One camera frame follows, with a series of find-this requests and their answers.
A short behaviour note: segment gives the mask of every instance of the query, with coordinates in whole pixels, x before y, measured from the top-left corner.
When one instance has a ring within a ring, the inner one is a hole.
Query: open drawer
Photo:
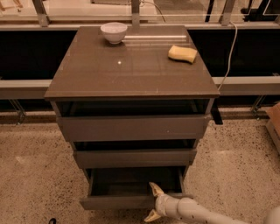
[[[188,166],[196,156],[195,140],[75,143],[81,169],[113,167]]]
[[[149,182],[165,193],[183,197],[181,169],[185,167],[140,167],[91,170],[88,196],[80,201],[86,210],[153,208]]]
[[[200,139],[209,115],[60,117],[69,142]]]

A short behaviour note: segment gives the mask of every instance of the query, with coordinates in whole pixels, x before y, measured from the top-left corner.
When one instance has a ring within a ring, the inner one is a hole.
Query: white bowl
[[[104,38],[112,45],[116,45],[122,42],[126,35],[128,26],[122,23],[107,23],[101,26],[101,31]]]

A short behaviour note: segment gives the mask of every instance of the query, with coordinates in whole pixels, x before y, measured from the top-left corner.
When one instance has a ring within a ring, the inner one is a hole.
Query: power cord
[[[158,7],[157,4],[155,4],[155,3],[150,3],[150,2],[146,2],[145,0],[140,0],[139,2],[140,2],[140,7],[143,7],[145,4],[152,4],[152,5],[154,5],[154,6],[157,8],[157,10],[159,11],[159,13],[160,13],[162,19],[164,20],[164,22],[166,23],[164,14],[163,14],[163,12],[159,9],[159,7]]]
[[[230,71],[230,67],[231,67],[231,56],[233,54],[233,50],[234,50],[234,47],[235,47],[235,41],[236,41],[237,33],[238,33],[238,28],[237,28],[236,24],[234,24],[233,22],[230,22],[230,24],[232,24],[234,26],[234,28],[235,28],[234,41],[233,41],[233,44],[231,45],[231,49],[230,49],[229,56],[228,56],[227,72],[226,72],[224,78],[222,79],[222,81],[221,81],[221,83],[220,83],[220,85],[218,87],[218,90],[221,89],[222,85],[225,82],[225,79],[228,77],[228,74],[229,74],[229,71]]]

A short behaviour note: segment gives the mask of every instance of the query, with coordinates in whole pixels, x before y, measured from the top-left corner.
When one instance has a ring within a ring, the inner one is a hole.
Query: drawer
[[[188,166],[196,156],[191,140],[75,143],[81,169],[109,167]]]
[[[152,209],[155,200],[149,182],[172,196],[184,196],[179,167],[94,169],[88,196],[80,203],[86,210]]]
[[[209,115],[60,117],[69,142],[200,139]]]
[[[56,103],[62,116],[204,115],[209,99],[91,99]]]

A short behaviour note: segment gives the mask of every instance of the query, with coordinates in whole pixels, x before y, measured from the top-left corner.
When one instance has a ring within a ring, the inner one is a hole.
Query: glass panel
[[[131,20],[129,0],[46,0],[45,11],[53,20]]]
[[[236,23],[247,22],[248,14],[258,0],[235,0],[231,21]]]
[[[0,0],[1,20],[38,20],[32,0]]]
[[[142,20],[153,23],[187,24],[205,22],[207,15],[210,15],[207,13],[211,12],[210,22],[217,22],[225,2],[226,0],[143,0],[140,16]],[[153,7],[151,14],[143,10],[148,5]]]
[[[280,15],[280,1],[279,0],[266,0],[267,6],[264,11],[264,15],[273,16]]]

